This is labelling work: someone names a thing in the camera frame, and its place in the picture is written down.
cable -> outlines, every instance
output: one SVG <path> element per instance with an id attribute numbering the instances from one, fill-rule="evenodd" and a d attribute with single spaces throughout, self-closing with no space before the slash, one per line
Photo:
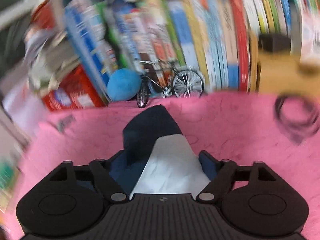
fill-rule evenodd
<path id="1" fill-rule="evenodd" d="M 284 115 L 282 107 L 286 100 L 296 99 L 303 103 L 304 109 L 309 113 L 306 121 L 290 120 Z M 290 139 L 296 144 L 301 144 L 306 138 L 314 136 L 320 129 L 319 110 L 314 102 L 300 95 L 280 95 L 275 101 L 275 117 Z"/>

bicycle rear wheel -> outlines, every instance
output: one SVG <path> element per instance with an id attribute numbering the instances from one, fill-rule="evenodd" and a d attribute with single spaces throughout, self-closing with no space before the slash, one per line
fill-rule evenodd
<path id="1" fill-rule="evenodd" d="M 204 91 L 204 83 L 196 72 L 183 70 L 174 77 L 172 90 L 178 98 L 199 97 Z"/>
<path id="2" fill-rule="evenodd" d="M 140 90 L 137 93 L 137 105 L 139 108 L 145 108 L 149 101 L 149 91 L 148 86 L 142 81 Z"/>

miniature bicycle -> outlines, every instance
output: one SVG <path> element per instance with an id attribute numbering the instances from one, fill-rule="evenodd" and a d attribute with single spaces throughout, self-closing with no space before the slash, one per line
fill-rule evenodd
<path id="1" fill-rule="evenodd" d="M 157 60 L 156 62 L 140 61 L 140 63 L 159 66 L 160 60 Z M 164 98 L 172 96 L 173 93 L 178 98 L 191 96 L 199 97 L 203 93 L 204 82 L 198 73 L 190 69 L 178 71 L 173 62 L 168 62 L 168 64 L 170 65 L 168 68 L 157 67 L 158 69 L 152 71 L 144 69 L 144 73 L 141 75 L 141 86 L 137 93 L 137 105 L 139 108 L 146 107 L 150 96 L 150 86 L 152 86 L 152 84 L 162 90 Z M 173 72 L 172 78 L 169 80 L 167 86 L 161 86 L 147 76 L 147 73 L 158 73 L 166 70 Z"/>

pink blanket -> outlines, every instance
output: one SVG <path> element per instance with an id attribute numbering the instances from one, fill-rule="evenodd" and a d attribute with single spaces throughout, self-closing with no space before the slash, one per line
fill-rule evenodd
<path id="1" fill-rule="evenodd" d="M 274 101 L 269 96 L 215 93 L 200 99 L 154 99 L 148 106 L 163 104 L 196 154 L 206 150 L 217 159 L 232 159 L 239 165 L 251 165 L 255 160 L 267 163 L 308 202 L 303 236 L 320 239 L 320 133 L 299 146 L 293 144 L 274 120 Z M 21 163 L 23 175 L 6 213 L 11 239 L 23 236 L 15 206 L 28 190 L 64 160 L 84 165 L 97 158 L 110 158 L 123 148 L 123 128 L 141 111 L 135 101 L 73 111 L 76 121 L 65 134 L 42 123 Z M 56 122 L 68 114 L 52 114 L 49 120 Z"/>

ribbed black surface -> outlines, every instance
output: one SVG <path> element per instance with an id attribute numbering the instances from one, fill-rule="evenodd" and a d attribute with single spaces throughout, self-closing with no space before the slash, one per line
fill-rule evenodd
<path id="1" fill-rule="evenodd" d="M 45 238 L 27 235 L 23 239 Z M 94 228 L 65 239 L 258 240 L 259 238 L 236 231 L 223 220 L 215 206 L 197 203 L 189 194 L 138 194 L 126 204 L 111 206 L 107 215 Z M 304 238 L 295 234 L 278 240 L 280 239 L 303 240 Z"/>

